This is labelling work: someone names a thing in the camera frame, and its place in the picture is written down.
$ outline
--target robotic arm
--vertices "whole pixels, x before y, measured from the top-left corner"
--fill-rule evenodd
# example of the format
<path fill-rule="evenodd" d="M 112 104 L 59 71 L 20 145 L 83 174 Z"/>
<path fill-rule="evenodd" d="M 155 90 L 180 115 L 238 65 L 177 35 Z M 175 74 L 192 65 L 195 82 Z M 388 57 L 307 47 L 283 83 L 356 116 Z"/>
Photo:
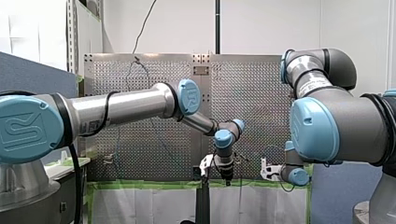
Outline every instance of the robotic arm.
<path fill-rule="evenodd" d="M 198 86 L 189 79 L 157 83 L 149 90 L 76 99 L 66 99 L 58 93 L 4 96 L 0 98 L 0 122 L 5 127 L 0 130 L 3 139 L 0 162 L 35 161 L 53 149 L 71 145 L 77 136 L 92 136 L 105 127 L 157 116 L 175 118 L 211 135 L 227 129 L 234 133 L 231 144 L 236 142 L 243 122 L 219 126 L 202 114 L 194 115 L 200 106 L 200 96 Z"/>
<path fill-rule="evenodd" d="M 226 185 L 230 186 L 233 180 L 233 143 L 238 141 L 244 131 L 244 122 L 240 119 L 217 122 L 199 112 L 181 118 L 181 122 L 200 130 L 207 136 L 214 136 L 216 151 L 201 160 L 201 176 L 209 178 L 208 170 L 214 166 L 219 170 L 221 178 L 226 180 Z"/>
<path fill-rule="evenodd" d="M 291 141 L 282 166 L 262 159 L 262 177 L 304 186 L 304 163 L 364 161 L 383 166 L 370 201 L 370 223 L 396 222 L 396 91 L 353 97 L 356 69 L 336 49 L 288 50 L 282 57 L 281 80 L 293 89 Z"/>

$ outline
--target black cable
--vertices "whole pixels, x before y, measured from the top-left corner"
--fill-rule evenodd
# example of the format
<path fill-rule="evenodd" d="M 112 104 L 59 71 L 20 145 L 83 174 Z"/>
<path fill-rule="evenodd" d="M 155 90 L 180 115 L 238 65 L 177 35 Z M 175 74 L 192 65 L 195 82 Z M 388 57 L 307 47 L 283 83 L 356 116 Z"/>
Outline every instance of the black cable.
<path fill-rule="evenodd" d="M 282 172 L 283 172 L 283 169 L 285 169 L 285 166 L 286 166 L 286 163 L 283 163 L 283 165 L 280 167 L 280 172 L 279 172 L 280 181 L 279 181 L 279 184 L 280 184 L 280 187 L 281 187 L 283 190 L 285 190 L 285 192 L 290 193 L 290 192 L 292 192 L 292 191 L 294 190 L 294 188 L 295 188 L 296 186 L 293 185 L 293 187 L 292 187 L 291 189 L 285 189 L 285 187 L 283 186 L 283 182 L 285 182 L 285 180 L 284 180 L 283 177 L 282 177 Z"/>
<path fill-rule="evenodd" d="M 9 95 L 25 95 L 25 96 L 32 96 L 35 93 L 29 91 L 0 91 L 0 96 L 9 96 Z"/>
<path fill-rule="evenodd" d="M 394 154 L 396 147 L 396 121 L 393 117 L 393 111 L 384 103 L 380 96 L 376 94 L 363 94 L 361 97 L 366 97 L 373 102 L 381 115 L 382 120 L 384 120 L 385 125 L 387 126 L 387 150 L 378 162 L 371 163 L 373 166 L 381 166 Z"/>
<path fill-rule="evenodd" d="M 102 123 L 101 125 L 93 132 L 93 133 L 88 133 L 88 134 L 83 134 L 81 137 L 91 137 L 94 136 L 96 134 L 98 134 L 100 131 L 102 131 L 103 128 L 105 128 L 106 126 L 106 122 L 108 119 L 108 101 L 110 100 L 110 97 L 115 94 L 115 93 L 119 93 L 119 91 L 112 91 L 111 93 L 109 93 L 106 97 L 106 102 L 105 102 L 105 115 L 103 117 Z"/>
<path fill-rule="evenodd" d="M 151 10 L 154 8 L 154 5 L 156 2 L 157 2 L 157 0 L 154 0 L 151 4 L 151 7 L 149 8 L 148 15 L 146 16 L 145 20 L 143 21 L 142 29 L 140 29 L 140 33 L 136 38 L 136 42 L 134 43 L 134 51 L 132 51 L 132 54 L 134 54 L 134 52 L 137 49 L 137 44 L 139 43 L 139 38 L 143 34 L 143 31 L 145 30 L 146 22 L 148 21 L 149 15 L 151 14 Z"/>
<path fill-rule="evenodd" d="M 81 207 L 82 207 L 82 177 L 81 177 L 81 169 L 78 163 L 78 155 L 74 145 L 69 146 L 70 155 L 72 156 L 73 167 L 75 169 L 76 175 L 76 212 L 75 212 L 75 220 L 74 223 L 79 224 L 81 219 Z"/>

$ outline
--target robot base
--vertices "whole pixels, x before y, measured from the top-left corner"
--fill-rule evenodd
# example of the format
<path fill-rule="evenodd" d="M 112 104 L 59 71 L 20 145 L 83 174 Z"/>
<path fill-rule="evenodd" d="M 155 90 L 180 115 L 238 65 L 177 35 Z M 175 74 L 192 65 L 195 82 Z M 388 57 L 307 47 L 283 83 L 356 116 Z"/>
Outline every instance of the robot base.
<path fill-rule="evenodd" d="M 31 199 L 0 207 L 2 223 L 42 223 L 61 222 L 61 185 L 50 182 L 48 189 Z"/>

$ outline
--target perforated metal panel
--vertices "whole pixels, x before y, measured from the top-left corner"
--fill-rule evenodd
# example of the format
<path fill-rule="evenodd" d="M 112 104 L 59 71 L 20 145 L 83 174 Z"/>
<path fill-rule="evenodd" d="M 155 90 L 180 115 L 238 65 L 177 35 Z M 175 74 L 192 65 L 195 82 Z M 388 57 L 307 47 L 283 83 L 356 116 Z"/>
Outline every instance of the perforated metal panel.
<path fill-rule="evenodd" d="M 246 123 L 233 146 L 250 160 L 242 167 L 244 178 L 260 175 L 262 156 L 272 163 L 284 161 L 291 100 L 289 87 L 280 83 L 279 62 L 278 56 L 211 56 L 212 116 Z"/>
<path fill-rule="evenodd" d="M 283 145 L 289 140 L 290 98 L 289 88 L 280 84 L 279 56 L 206 55 L 206 62 L 197 55 L 137 57 L 148 69 L 148 76 L 141 65 L 133 63 L 132 55 L 87 55 L 85 92 L 134 91 L 156 82 L 193 78 L 204 94 L 204 114 L 218 121 L 238 118 L 247 123 L 234 145 L 234 150 L 250 159 L 242 168 L 244 178 L 260 174 L 264 154 L 269 162 L 283 162 Z M 193 67 L 200 65 L 209 67 L 208 75 L 193 73 Z M 152 121 L 155 130 L 148 119 L 99 133 L 93 143 L 97 157 L 90 165 L 89 179 L 191 179 L 192 166 L 214 149 L 211 138 L 197 138 L 194 131 L 173 119 Z M 110 154 L 115 155 L 113 163 L 104 164 L 104 157 Z"/>
<path fill-rule="evenodd" d="M 178 81 L 191 74 L 190 55 L 137 57 L 148 75 L 133 63 L 132 55 L 88 55 L 92 93 L 148 89 L 154 83 Z M 146 119 L 101 131 L 96 136 L 97 158 L 92 160 L 90 179 L 190 179 L 191 130 L 173 119 L 154 118 L 152 123 Z M 110 154 L 114 154 L 113 163 L 104 164 Z"/>

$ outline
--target cable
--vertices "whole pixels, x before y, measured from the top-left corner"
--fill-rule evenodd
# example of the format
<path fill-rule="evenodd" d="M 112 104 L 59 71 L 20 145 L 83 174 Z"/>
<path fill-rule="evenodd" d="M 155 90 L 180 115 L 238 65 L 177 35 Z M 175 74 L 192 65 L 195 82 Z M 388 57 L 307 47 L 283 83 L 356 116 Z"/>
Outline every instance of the cable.
<path fill-rule="evenodd" d="M 25 95 L 25 96 L 32 96 L 35 93 L 30 91 L 0 91 L 0 96 L 9 96 L 9 95 Z"/>
<path fill-rule="evenodd" d="M 286 163 L 283 163 L 282 167 L 280 167 L 280 172 L 279 172 L 279 178 L 281 181 L 279 181 L 280 187 L 285 190 L 287 193 L 290 193 L 294 190 L 294 188 L 296 187 L 295 185 L 293 185 L 293 187 L 291 189 L 285 189 L 285 187 L 283 186 L 283 182 L 285 182 L 285 180 L 282 177 L 282 172 L 283 169 L 285 169 Z"/>
<path fill-rule="evenodd" d="M 385 164 L 391 156 L 393 156 L 396 147 L 396 121 L 393 117 L 393 111 L 380 96 L 375 94 L 363 94 L 361 97 L 366 97 L 373 102 L 382 120 L 384 120 L 388 131 L 388 146 L 384 156 L 380 161 L 371 163 L 373 166 L 381 166 Z"/>
<path fill-rule="evenodd" d="M 73 167 L 76 175 L 76 212 L 74 223 L 79 224 L 81 218 L 81 206 L 82 206 L 82 184 L 81 184 L 81 169 L 78 163 L 78 155 L 74 145 L 69 146 L 70 155 L 72 156 Z"/>
<path fill-rule="evenodd" d="M 108 118 L 108 101 L 110 100 L 110 97 L 115 94 L 115 93 L 119 93 L 119 91 L 112 91 L 111 93 L 109 93 L 106 97 L 106 102 L 105 102 L 105 115 L 103 117 L 102 123 L 99 126 L 99 128 L 97 128 L 93 133 L 88 133 L 88 134 L 83 134 L 81 137 L 91 137 L 94 136 L 96 134 L 98 134 L 100 131 L 102 131 L 102 129 L 106 126 L 106 122 L 107 122 L 107 118 Z"/>
<path fill-rule="evenodd" d="M 139 43 L 139 38 L 143 34 L 143 31 L 145 30 L 146 22 L 148 21 L 149 15 L 151 14 L 151 10 L 154 8 L 154 5 L 156 2 L 157 2 L 157 0 L 154 0 L 151 4 L 151 7 L 149 8 L 148 15 L 146 16 L 145 20 L 143 21 L 143 25 L 142 25 L 142 28 L 140 29 L 140 33 L 136 38 L 136 42 L 134 43 L 134 51 L 132 51 L 132 54 L 134 54 L 134 52 L 137 49 L 137 44 Z"/>
<path fill-rule="evenodd" d="M 169 157 L 171 158 L 171 160 L 176 163 L 182 170 L 184 170 L 184 167 L 173 157 L 172 152 L 168 149 L 168 147 L 166 146 L 165 142 L 161 139 L 160 134 L 158 133 L 158 130 L 156 129 L 154 122 L 152 121 L 152 119 L 149 119 L 149 121 L 151 122 L 151 125 L 154 129 L 154 132 L 157 135 L 157 139 L 158 141 L 160 141 L 161 145 L 163 146 L 163 148 L 166 150 L 166 152 L 168 153 Z"/>

